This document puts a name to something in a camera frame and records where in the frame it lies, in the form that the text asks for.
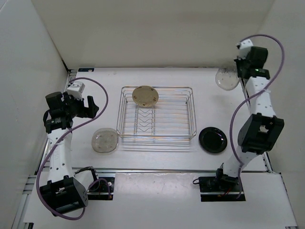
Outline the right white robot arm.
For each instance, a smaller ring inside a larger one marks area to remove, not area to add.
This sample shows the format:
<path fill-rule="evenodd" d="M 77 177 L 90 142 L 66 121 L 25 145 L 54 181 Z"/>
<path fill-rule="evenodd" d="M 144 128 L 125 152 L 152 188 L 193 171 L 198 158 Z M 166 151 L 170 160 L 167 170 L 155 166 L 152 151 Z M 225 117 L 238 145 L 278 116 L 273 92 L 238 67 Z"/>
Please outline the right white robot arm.
<path fill-rule="evenodd" d="M 273 148 L 285 125 L 275 114 L 267 88 L 271 82 L 269 71 L 264 69 L 268 50 L 253 45 L 237 47 L 237 76 L 250 116 L 238 133 L 233 155 L 216 171 L 214 186 L 221 191 L 238 185 L 242 170 L 254 158 Z"/>

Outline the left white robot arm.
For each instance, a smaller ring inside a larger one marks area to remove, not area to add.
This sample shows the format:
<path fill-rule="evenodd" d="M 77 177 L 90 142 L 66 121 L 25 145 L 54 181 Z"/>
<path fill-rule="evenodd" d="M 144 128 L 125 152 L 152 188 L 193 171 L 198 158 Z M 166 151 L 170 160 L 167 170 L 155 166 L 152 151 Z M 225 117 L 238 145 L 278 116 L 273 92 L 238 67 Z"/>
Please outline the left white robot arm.
<path fill-rule="evenodd" d="M 94 118 L 99 107 L 88 96 L 88 107 L 82 97 L 68 92 L 54 92 L 46 97 L 49 107 L 43 122 L 50 141 L 50 171 L 46 185 L 39 188 L 42 199 L 55 212 L 66 214 L 88 205 L 87 191 L 95 191 L 100 179 L 93 167 L 73 172 L 71 165 L 72 125 L 75 117 Z"/>

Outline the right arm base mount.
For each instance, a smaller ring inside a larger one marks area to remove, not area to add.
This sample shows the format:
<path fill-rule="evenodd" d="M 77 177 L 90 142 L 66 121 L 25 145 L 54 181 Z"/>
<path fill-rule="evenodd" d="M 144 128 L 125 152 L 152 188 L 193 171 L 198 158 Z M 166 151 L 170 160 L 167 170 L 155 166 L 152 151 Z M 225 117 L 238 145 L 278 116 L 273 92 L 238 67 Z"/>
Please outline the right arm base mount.
<path fill-rule="evenodd" d="M 215 177 L 198 177 L 193 180 L 200 189 L 201 202 L 244 202 L 243 186 L 240 183 L 217 181 Z"/>

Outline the beige round plate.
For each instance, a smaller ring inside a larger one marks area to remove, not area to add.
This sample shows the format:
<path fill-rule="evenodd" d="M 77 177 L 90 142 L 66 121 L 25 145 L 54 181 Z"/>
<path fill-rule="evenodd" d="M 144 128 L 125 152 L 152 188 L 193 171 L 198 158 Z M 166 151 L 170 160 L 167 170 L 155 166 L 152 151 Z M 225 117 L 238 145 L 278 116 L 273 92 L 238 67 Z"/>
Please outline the beige round plate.
<path fill-rule="evenodd" d="M 142 85 L 133 90 L 132 99 L 139 107 L 150 108 L 158 102 L 159 94 L 155 88 Z"/>

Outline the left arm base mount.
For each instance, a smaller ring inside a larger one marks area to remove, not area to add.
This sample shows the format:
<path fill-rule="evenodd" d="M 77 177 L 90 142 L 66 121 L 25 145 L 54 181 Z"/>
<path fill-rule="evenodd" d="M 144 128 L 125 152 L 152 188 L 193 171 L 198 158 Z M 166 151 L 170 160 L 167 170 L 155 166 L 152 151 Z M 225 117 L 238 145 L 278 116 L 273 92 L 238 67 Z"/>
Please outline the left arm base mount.
<path fill-rule="evenodd" d="M 99 181 L 93 185 L 88 191 L 89 200 L 113 200 L 115 177 L 103 177 L 107 181 Z"/>

